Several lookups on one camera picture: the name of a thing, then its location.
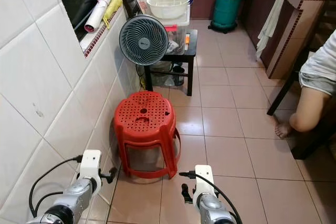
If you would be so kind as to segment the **brown kitchen counter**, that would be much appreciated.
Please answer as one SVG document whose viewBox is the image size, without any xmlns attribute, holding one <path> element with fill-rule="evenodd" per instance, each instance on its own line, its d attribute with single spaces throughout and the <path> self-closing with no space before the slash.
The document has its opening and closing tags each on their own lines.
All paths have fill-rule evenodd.
<svg viewBox="0 0 336 224">
<path fill-rule="evenodd" d="M 276 30 L 260 56 L 266 75 L 271 79 L 284 79 L 292 70 L 301 49 L 309 41 L 326 0 L 284 0 Z M 266 22 L 275 0 L 244 0 L 240 20 L 254 45 Z"/>
</svg>

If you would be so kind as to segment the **grey round fan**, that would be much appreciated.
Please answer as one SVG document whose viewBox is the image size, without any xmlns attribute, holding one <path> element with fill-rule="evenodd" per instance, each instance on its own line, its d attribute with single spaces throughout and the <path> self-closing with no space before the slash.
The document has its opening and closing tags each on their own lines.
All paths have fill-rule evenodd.
<svg viewBox="0 0 336 224">
<path fill-rule="evenodd" d="M 119 46 L 132 63 L 150 66 L 160 61 L 170 45 L 163 24 L 153 16 L 136 15 L 125 21 L 119 35 Z"/>
</svg>

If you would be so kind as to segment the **white hanging towel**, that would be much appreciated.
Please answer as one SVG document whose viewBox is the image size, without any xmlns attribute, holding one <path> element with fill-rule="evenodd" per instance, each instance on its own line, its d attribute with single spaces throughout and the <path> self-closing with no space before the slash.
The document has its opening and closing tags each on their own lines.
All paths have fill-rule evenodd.
<svg viewBox="0 0 336 224">
<path fill-rule="evenodd" d="M 258 35 L 259 42 L 257 42 L 256 58 L 261 61 L 262 52 L 267 46 L 269 38 L 273 37 L 276 26 L 278 24 L 279 14 L 283 6 L 284 0 L 275 0 L 266 22 L 264 23 L 260 33 Z"/>
</svg>

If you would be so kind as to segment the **yellow cloth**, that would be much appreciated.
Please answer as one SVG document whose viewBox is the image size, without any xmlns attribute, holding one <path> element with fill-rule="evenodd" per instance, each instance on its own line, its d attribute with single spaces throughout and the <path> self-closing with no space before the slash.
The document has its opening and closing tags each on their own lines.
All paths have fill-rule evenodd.
<svg viewBox="0 0 336 224">
<path fill-rule="evenodd" d="M 111 18 L 115 15 L 115 13 L 118 11 L 120 6 L 122 6 L 122 4 L 123 4 L 122 0 L 110 0 L 110 3 L 108 4 L 102 18 L 107 29 L 109 29 L 111 26 L 110 25 Z"/>
</svg>

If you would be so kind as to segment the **red plastic stool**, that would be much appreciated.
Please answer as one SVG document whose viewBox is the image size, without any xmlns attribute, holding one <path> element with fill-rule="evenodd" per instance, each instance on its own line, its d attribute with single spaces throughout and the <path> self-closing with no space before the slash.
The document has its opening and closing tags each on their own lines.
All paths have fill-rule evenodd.
<svg viewBox="0 0 336 224">
<path fill-rule="evenodd" d="M 182 138 L 177 129 L 177 116 L 168 99 L 154 91 L 131 94 L 115 109 L 111 122 L 116 134 L 122 169 L 127 176 L 144 179 L 177 175 L 182 154 Z M 159 149 L 165 167 L 153 172 L 132 169 L 128 149 Z"/>
</svg>

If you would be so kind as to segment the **white paper roll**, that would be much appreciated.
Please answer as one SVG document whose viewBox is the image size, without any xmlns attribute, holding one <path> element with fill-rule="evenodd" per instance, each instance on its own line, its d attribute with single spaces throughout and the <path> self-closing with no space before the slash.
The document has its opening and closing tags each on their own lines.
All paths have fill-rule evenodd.
<svg viewBox="0 0 336 224">
<path fill-rule="evenodd" d="M 103 14 L 110 3 L 110 0 L 98 0 L 96 1 L 96 5 L 91 10 L 91 15 L 86 21 L 84 28 L 86 32 L 94 32 L 96 29 L 99 29 L 100 24 L 103 23 Z"/>
</svg>

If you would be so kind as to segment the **black side table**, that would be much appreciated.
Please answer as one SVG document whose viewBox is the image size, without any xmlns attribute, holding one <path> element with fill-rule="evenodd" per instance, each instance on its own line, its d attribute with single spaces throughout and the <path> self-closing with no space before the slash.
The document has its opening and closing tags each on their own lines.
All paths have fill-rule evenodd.
<svg viewBox="0 0 336 224">
<path fill-rule="evenodd" d="M 185 50 L 182 54 L 177 55 L 165 55 L 159 60 L 166 62 L 178 62 L 178 63 L 187 63 L 187 73 L 178 73 L 174 71 L 153 71 L 150 66 L 144 66 L 144 73 L 141 77 L 142 87 L 146 91 L 153 91 L 153 80 L 152 73 L 168 74 L 173 76 L 183 76 L 187 80 L 187 89 L 186 95 L 188 97 L 192 96 L 194 88 L 194 67 L 195 67 L 195 56 L 197 55 L 197 42 L 198 42 L 198 30 L 189 29 L 186 34 L 190 38 L 188 49 Z"/>
</svg>

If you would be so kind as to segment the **person's grey shorts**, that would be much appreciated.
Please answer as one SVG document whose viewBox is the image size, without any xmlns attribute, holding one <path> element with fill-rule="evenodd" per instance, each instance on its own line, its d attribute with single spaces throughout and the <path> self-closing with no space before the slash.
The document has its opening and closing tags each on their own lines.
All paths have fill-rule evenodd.
<svg viewBox="0 0 336 224">
<path fill-rule="evenodd" d="M 329 96 L 336 92 L 336 30 L 302 65 L 299 82 L 301 87 L 312 88 Z"/>
</svg>

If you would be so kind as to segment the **person's bare leg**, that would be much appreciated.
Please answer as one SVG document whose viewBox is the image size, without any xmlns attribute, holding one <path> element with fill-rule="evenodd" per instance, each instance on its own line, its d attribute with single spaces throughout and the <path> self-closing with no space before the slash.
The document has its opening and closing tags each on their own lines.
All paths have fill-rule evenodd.
<svg viewBox="0 0 336 224">
<path fill-rule="evenodd" d="M 320 90 L 301 87 L 295 113 L 290 116 L 288 123 L 276 126 L 276 135 L 287 138 L 293 132 L 305 133 L 313 130 L 321 120 L 322 111 L 330 99 L 331 95 Z"/>
</svg>

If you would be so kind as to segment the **green gas cylinder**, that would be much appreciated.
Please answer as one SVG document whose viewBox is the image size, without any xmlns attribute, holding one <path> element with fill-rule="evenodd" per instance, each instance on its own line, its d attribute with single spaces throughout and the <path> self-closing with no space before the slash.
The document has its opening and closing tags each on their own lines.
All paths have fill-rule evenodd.
<svg viewBox="0 0 336 224">
<path fill-rule="evenodd" d="M 242 0 L 215 0 L 210 30 L 228 33 L 237 27 L 238 8 Z"/>
</svg>

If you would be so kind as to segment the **clear plastic storage box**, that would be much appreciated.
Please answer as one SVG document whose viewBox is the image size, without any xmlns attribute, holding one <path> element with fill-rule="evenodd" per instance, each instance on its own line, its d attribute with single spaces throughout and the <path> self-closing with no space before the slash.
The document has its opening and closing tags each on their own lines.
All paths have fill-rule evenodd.
<svg viewBox="0 0 336 224">
<path fill-rule="evenodd" d="M 142 13 L 144 15 L 153 16 L 148 4 L 146 3 L 146 0 L 137 0 L 137 1 L 139 4 L 141 4 Z M 191 18 L 191 4 L 187 8 L 187 13 L 185 13 L 183 16 L 180 16 L 179 18 L 176 19 L 156 18 L 165 27 L 165 30 L 170 40 L 170 45 L 166 50 L 167 54 L 182 54 L 185 51 L 184 47 L 186 43 L 186 30 L 187 27 L 189 26 L 190 18 Z"/>
</svg>

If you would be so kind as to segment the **white plastic basin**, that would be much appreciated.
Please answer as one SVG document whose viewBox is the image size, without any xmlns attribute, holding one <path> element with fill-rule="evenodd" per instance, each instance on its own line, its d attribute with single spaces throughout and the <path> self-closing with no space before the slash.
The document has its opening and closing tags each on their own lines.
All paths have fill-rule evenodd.
<svg viewBox="0 0 336 224">
<path fill-rule="evenodd" d="M 192 0 L 146 0 L 153 16 L 161 19 L 176 19 L 187 13 Z"/>
</svg>

